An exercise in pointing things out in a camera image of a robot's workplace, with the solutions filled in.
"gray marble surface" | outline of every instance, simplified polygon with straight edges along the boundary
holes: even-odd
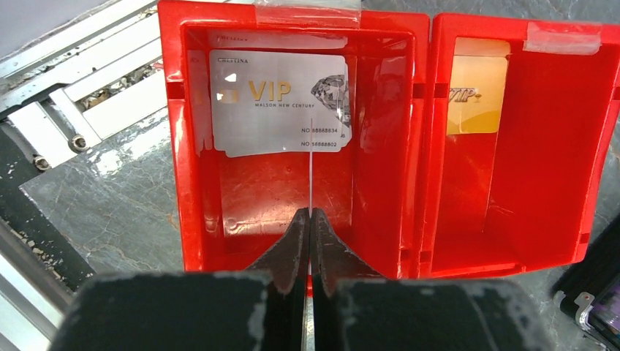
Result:
[[[365,0],[373,10],[466,12],[514,18],[619,22],[620,0]],[[154,116],[89,154],[24,184],[23,190],[96,272],[181,269],[170,136]],[[605,162],[592,240],[620,212],[620,124]],[[509,277],[540,307],[563,350],[601,350],[551,302],[564,268]]]
[[[164,110],[22,190],[97,273],[183,269]]]

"diamond graphic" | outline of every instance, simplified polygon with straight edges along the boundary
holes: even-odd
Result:
[[[317,82],[310,92],[325,107],[332,110],[342,124],[351,127],[349,82],[344,75],[330,75]]]

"white vip card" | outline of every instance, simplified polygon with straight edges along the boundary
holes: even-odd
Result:
[[[228,157],[337,152],[351,140],[343,56],[212,50],[213,141]]]

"bin compartment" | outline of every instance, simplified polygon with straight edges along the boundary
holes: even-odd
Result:
[[[439,15],[433,25],[417,218],[421,276],[501,276],[583,259],[619,112],[620,30],[595,53],[524,50],[527,20]],[[510,44],[496,133],[447,135],[457,38]]]
[[[320,17],[320,10],[305,11]],[[428,17],[364,11],[360,28],[351,29],[350,19],[257,23],[250,5],[161,1],[159,18],[186,270],[244,269],[299,208],[312,205],[380,273],[416,277],[413,205]],[[248,37],[256,45],[235,39]],[[312,158],[230,158],[215,150],[208,57],[222,48],[344,56],[354,92],[351,141]]]

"black device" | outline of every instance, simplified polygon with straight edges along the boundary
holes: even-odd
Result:
[[[552,350],[520,287],[386,279],[305,208],[245,271],[94,277],[50,351],[303,350],[308,298],[319,351]]]
[[[608,349],[620,351],[620,216],[554,285],[557,306]]]

